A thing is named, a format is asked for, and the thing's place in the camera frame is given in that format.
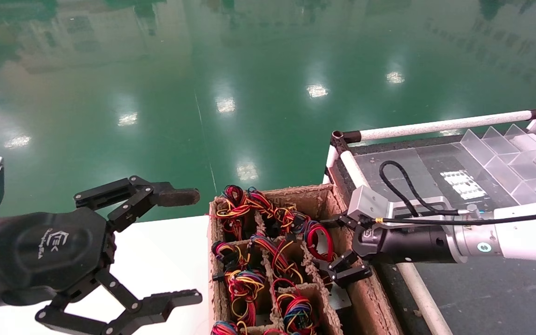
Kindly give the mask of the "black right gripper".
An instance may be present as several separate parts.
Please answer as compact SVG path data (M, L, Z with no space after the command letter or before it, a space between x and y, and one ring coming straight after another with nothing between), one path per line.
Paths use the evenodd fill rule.
M358 222L347 214L337 214L320 220L326 229L346 228L353 231L353 250L347 250L334 261L315 258L319 271L341 288L370 278L374 272L370 265L353 267L360 259L370 263L456 263L443 227L438 225L410 228L373 228L357 226Z

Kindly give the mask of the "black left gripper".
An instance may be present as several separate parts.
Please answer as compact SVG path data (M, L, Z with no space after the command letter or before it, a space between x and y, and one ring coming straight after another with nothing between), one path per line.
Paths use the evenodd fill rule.
M136 297L108 269L114 236L151 208L191 206L200 201L196 188L174 188L136 175L87 189L74 196L77 210L37 212L0 218L2 298L53 298L34 319L70 335L132 335L143 326L164 323L173 309L202 303L198 290ZM96 210L118 204L107 221ZM111 322L69 314L65 309L87 288L102 286L125 309Z

